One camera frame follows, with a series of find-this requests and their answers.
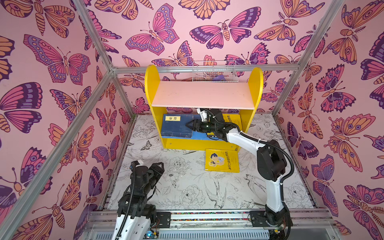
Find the navy book bottom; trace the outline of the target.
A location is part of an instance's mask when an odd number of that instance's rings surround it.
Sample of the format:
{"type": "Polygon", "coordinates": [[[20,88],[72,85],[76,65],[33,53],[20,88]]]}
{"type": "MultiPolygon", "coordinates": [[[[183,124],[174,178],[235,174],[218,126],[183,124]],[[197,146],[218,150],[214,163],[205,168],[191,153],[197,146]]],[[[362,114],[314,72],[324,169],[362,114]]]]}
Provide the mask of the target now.
{"type": "Polygon", "coordinates": [[[163,138],[186,138],[193,136],[193,131],[186,126],[194,119],[192,114],[165,114],[161,127],[163,138]]]}

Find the yellow cartoon book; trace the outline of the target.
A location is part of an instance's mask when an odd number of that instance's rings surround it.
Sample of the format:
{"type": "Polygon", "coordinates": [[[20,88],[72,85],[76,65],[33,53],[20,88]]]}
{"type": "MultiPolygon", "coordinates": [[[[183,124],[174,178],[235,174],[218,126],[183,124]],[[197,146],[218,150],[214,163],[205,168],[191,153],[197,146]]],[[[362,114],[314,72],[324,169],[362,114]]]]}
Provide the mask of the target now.
{"type": "Polygon", "coordinates": [[[237,151],[206,150],[205,170],[211,172],[239,173],[239,155],[237,151]]]}
{"type": "Polygon", "coordinates": [[[237,114],[223,114],[224,121],[226,123],[233,123],[236,124],[239,129],[242,131],[243,130],[243,125],[242,125],[242,120],[241,116],[237,114]]]}

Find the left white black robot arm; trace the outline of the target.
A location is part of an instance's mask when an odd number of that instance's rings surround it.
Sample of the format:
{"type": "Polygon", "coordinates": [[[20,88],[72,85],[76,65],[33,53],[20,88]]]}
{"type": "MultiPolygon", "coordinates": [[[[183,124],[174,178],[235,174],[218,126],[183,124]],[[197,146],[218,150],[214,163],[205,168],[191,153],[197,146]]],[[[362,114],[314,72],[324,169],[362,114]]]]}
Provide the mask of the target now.
{"type": "Polygon", "coordinates": [[[117,219],[113,240],[143,240],[148,229],[157,221],[155,205],[148,204],[148,194],[165,172],[164,163],[150,167],[131,162],[131,184],[118,201],[117,219]]]}

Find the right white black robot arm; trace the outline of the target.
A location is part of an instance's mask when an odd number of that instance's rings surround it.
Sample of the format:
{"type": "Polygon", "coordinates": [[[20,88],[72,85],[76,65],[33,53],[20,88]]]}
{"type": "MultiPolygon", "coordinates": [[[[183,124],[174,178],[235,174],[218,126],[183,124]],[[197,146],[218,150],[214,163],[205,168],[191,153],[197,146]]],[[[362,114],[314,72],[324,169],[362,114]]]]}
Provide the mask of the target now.
{"type": "Polygon", "coordinates": [[[285,203],[284,181],[291,177],[295,166],[290,155],[275,140],[256,139],[231,122],[225,122],[218,109],[198,109],[199,119],[186,123],[186,127],[194,132],[214,136],[227,143],[235,144],[257,159],[257,169],[266,183],[267,200],[265,219],[269,226],[278,227],[291,224],[290,210],[285,203]]]}

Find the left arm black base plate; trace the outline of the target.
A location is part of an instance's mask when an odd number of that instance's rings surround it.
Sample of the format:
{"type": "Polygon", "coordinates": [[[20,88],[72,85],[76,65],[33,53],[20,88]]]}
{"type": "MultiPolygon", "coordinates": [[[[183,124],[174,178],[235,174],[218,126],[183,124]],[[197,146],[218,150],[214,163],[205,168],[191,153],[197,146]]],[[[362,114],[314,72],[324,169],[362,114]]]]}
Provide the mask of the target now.
{"type": "Polygon", "coordinates": [[[158,229],[169,229],[171,227],[171,212],[157,212],[156,215],[156,228],[158,229]]]}

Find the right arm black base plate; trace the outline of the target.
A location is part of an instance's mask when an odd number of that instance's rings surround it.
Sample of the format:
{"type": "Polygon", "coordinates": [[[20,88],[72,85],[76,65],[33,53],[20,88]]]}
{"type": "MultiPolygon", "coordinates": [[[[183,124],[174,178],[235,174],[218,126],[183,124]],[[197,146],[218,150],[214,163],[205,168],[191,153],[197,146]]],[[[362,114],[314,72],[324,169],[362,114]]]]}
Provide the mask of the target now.
{"type": "Polygon", "coordinates": [[[269,210],[250,211],[249,221],[253,227],[270,227],[277,229],[293,226],[291,216],[286,210],[281,210],[277,213],[269,210]]]}

